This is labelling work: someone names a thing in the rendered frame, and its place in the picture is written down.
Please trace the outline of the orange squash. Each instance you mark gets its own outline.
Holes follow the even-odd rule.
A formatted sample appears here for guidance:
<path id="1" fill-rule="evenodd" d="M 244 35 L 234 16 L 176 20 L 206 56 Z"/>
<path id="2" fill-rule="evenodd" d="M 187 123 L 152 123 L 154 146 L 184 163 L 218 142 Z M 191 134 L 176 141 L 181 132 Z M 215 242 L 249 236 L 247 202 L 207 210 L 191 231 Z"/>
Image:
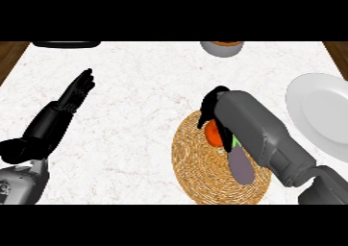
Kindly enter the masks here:
<path id="1" fill-rule="evenodd" d="M 215 120 L 210 120 L 209 123 L 206 124 L 204 135 L 206 135 L 207 142 L 213 147 L 224 146 L 219 128 Z"/>

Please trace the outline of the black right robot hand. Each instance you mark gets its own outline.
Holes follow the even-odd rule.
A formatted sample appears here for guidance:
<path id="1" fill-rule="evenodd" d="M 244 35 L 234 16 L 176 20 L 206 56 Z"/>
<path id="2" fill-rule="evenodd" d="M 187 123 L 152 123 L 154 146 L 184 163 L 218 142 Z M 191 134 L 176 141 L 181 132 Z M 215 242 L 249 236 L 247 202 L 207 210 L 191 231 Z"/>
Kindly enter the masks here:
<path id="1" fill-rule="evenodd" d="M 219 102 L 219 94 L 226 91 L 228 88 L 225 86 L 218 86 L 204 96 L 201 107 L 200 107 L 201 115 L 198 118 L 197 128 L 201 128 L 209 120 L 216 121 L 216 126 L 219 128 L 219 135 L 222 138 L 222 144 L 226 152 L 229 153 L 232 148 L 232 133 L 229 129 L 224 126 L 219 118 L 215 115 L 215 107 Z"/>

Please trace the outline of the grey bowl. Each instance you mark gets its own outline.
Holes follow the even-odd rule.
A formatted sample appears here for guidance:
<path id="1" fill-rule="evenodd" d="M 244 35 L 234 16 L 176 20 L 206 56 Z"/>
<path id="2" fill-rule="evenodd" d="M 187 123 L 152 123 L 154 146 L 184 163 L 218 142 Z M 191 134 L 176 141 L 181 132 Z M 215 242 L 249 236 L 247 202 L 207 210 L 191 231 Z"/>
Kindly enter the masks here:
<path id="1" fill-rule="evenodd" d="M 243 41 L 201 41 L 204 51 L 219 58 L 229 58 L 235 56 L 244 46 Z"/>

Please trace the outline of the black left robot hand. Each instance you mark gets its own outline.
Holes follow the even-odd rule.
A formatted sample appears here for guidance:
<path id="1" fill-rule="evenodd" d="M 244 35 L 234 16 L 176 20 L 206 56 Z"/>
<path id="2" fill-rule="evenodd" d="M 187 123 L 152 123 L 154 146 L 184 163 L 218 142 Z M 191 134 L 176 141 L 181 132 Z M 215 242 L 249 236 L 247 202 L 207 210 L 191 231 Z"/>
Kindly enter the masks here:
<path id="1" fill-rule="evenodd" d="M 50 155 L 93 87 L 89 68 L 67 87 L 59 99 L 43 107 L 22 137 L 0 142 L 0 157 L 6 163 L 19 164 L 28 160 L 42 160 Z"/>

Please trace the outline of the round woven wicker placemat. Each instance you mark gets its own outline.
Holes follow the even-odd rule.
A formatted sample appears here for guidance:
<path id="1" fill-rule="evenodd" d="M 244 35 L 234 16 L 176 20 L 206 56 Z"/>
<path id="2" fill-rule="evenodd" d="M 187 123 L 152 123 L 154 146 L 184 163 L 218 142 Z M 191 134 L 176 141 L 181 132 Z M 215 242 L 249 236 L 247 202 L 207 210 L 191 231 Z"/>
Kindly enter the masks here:
<path id="1" fill-rule="evenodd" d="M 256 204 L 268 190 L 272 172 L 259 167 L 247 150 L 235 144 L 255 172 L 250 184 L 235 181 L 226 150 L 209 143 L 204 129 L 197 128 L 198 118 L 200 111 L 195 111 L 182 121 L 173 137 L 172 162 L 182 189 L 198 204 Z"/>

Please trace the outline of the white plate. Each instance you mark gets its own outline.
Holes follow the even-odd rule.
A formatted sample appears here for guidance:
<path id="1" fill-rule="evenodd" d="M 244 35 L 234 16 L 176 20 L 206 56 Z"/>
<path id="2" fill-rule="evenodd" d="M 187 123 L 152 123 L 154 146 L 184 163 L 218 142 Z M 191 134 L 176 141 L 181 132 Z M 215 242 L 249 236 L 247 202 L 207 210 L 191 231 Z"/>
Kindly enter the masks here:
<path id="1" fill-rule="evenodd" d="M 286 103 L 300 133 L 348 162 L 348 81 L 324 73 L 300 75 L 289 85 Z"/>

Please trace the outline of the purple eggplant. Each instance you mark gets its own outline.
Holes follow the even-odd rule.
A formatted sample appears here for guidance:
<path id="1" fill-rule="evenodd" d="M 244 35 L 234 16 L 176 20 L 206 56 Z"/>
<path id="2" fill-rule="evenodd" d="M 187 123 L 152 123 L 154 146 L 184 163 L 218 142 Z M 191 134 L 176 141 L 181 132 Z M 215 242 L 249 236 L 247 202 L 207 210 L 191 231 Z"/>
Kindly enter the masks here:
<path id="1" fill-rule="evenodd" d="M 256 178 L 255 169 L 237 137 L 232 138 L 231 151 L 226 154 L 226 157 L 228 157 L 228 168 L 234 180 L 241 185 L 250 185 Z"/>

